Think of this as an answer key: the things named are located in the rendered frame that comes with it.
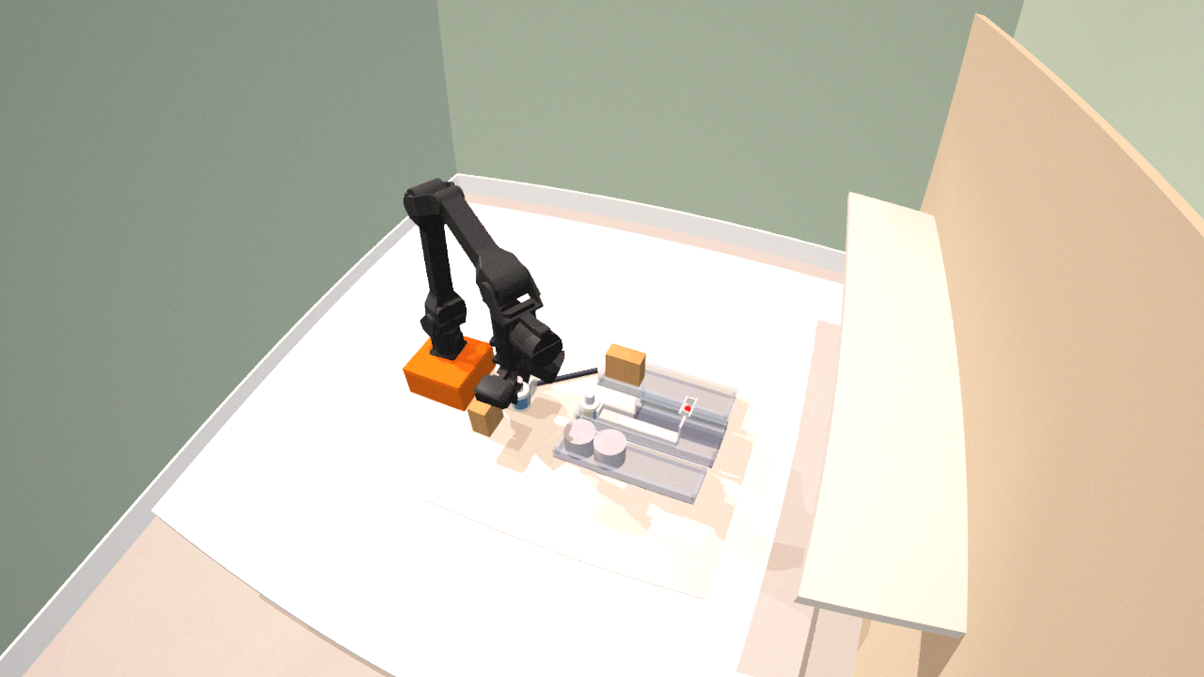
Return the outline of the dark grey rod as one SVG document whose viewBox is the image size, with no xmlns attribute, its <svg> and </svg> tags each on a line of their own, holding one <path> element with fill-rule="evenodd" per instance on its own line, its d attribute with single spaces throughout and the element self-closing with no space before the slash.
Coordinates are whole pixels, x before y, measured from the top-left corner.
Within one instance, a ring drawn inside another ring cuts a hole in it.
<svg viewBox="0 0 1204 677">
<path fill-rule="evenodd" d="M 557 383 L 560 381 L 566 381 L 566 379 L 576 379 L 578 377 L 586 376 L 586 373 L 598 373 L 598 369 L 594 367 L 594 369 L 589 369 L 589 370 L 585 370 L 585 371 L 577 371 L 577 372 L 573 372 L 573 373 L 560 373 L 560 376 L 557 376 L 554 379 L 553 383 Z M 538 385 L 547 385 L 547 383 L 545 383 L 545 381 L 539 379 L 538 381 Z"/>
</svg>

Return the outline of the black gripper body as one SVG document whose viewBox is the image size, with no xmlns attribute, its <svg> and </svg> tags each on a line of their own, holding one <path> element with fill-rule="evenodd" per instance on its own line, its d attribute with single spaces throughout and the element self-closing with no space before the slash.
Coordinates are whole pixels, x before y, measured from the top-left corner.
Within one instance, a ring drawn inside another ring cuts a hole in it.
<svg viewBox="0 0 1204 677">
<path fill-rule="evenodd" d="M 515 401 L 517 367 L 523 354 L 512 345 L 500 342 L 494 336 L 486 342 L 496 348 L 492 363 L 498 365 L 498 377 L 485 373 L 474 388 L 476 400 L 506 410 L 512 401 Z"/>
</svg>

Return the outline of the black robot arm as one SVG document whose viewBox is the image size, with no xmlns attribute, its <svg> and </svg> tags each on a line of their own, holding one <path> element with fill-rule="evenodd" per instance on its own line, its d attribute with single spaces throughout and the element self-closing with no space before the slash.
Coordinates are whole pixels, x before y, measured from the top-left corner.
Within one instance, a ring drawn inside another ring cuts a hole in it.
<svg viewBox="0 0 1204 677">
<path fill-rule="evenodd" d="M 483 304 L 489 308 L 492 336 L 520 352 L 517 373 L 529 373 L 551 385 L 563 363 L 566 351 L 557 334 L 537 320 L 542 304 L 541 292 L 529 267 L 515 253 L 498 248 L 486 234 L 486 228 L 465 201 L 464 188 L 454 181 L 432 179 L 405 192 L 405 210 L 419 226 L 429 292 L 424 301 L 425 314 L 419 323 L 427 332 L 438 358 L 455 360 L 464 352 L 461 325 L 467 320 L 467 306 L 452 285 L 452 266 L 447 248 L 445 226 L 476 267 L 476 284 Z M 517 298 L 530 298 L 517 301 Z"/>
</svg>

